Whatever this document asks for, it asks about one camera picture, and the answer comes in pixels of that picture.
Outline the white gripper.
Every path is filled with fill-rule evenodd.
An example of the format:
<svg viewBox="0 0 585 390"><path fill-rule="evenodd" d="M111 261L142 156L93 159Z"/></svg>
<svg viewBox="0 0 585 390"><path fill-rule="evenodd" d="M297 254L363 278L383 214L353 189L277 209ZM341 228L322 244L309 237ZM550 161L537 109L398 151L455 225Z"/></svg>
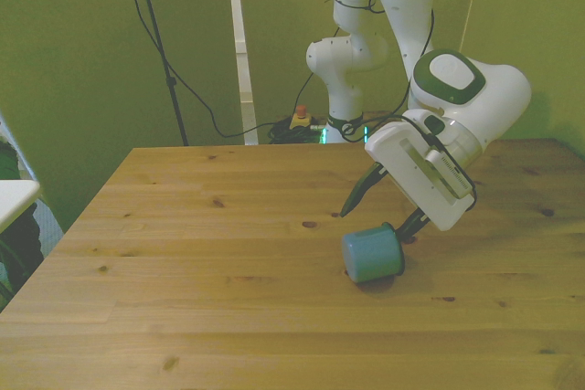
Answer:
<svg viewBox="0 0 585 390"><path fill-rule="evenodd" d="M354 210L367 191L388 174L417 207L395 230L398 242L411 242L430 221L439 230L448 230L472 205L472 186L463 173L411 124L390 123L369 138L365 149L376 163L357 181L341 208L341 217Z"/></svg>

